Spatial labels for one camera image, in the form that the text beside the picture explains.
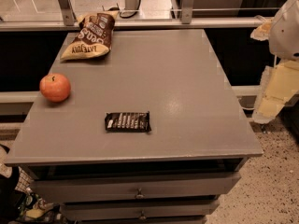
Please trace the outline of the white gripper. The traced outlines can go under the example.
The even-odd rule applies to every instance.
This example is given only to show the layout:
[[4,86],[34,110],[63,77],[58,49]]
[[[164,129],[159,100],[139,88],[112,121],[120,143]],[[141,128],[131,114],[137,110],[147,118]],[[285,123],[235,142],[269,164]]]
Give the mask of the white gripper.
[[273,20],[255,28],[250,37],[258,41],[269,38],[270,52],[280,59],[293,60],[275,67],[266,66],[261,77],[253,121],[272,121],[299,91],[299,0],[287,0]]

